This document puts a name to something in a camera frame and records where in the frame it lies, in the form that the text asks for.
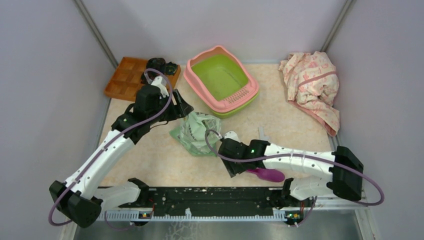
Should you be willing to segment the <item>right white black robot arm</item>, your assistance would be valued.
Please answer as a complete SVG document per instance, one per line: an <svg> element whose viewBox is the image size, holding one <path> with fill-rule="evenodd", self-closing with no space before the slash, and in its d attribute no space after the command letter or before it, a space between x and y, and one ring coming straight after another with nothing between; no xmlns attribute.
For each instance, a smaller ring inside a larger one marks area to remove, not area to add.
<svg viewBox="0 0 424 240"><path fill-rule="evenodd" d="M254 139L246 145L231 138L222 140L218 153L223 162L235 172L245 169L289 170L306 174L303 179L285 183L281 199L287 206L295 206L310 197L334 194L349 200L362 198L364 165L347 147L338 146L335 151L311 152L287 148L265 140Z"/></svg>

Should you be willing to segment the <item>green cat litter bag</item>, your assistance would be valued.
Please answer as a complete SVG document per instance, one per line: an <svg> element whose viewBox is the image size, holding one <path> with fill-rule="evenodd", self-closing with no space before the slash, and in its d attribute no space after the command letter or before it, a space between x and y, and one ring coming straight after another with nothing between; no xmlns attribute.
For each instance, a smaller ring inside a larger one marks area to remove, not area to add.
<svg viewBox="0 0 424 240"><path fill-rule="evenodd" d="M214 156L215 154L205 141L205 134L209 129L220 132L221 126L221 119L216 116L202 112L191 112L169 134L192 156Z"/></svg>

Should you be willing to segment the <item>purple plastic scoop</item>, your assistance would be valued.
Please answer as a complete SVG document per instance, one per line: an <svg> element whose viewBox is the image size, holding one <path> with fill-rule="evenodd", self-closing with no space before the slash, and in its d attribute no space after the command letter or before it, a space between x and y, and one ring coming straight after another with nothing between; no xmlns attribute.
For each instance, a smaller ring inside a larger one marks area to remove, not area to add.
<svg viewBox="0 0 424 240"><path fill-rule="evenodd" d="M285 175L277 169L267 169L267 168L256 168L256 169L247 169L248 173L256 175L259 179L273 182L281 183L285 180Z"/></svg>

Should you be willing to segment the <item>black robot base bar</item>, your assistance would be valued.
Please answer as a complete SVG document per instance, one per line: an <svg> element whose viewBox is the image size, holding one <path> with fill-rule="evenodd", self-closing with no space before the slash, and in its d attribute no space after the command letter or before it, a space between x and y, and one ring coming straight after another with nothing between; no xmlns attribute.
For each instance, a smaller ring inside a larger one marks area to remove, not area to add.
<svg viewBox="0 0 424 240"><path fill-rule="evenodd" d="M194 217L267 217L283 208L311 207L281 187L156 187L121 208L151 208L155 217L179 217L189 209Z"/></svg>

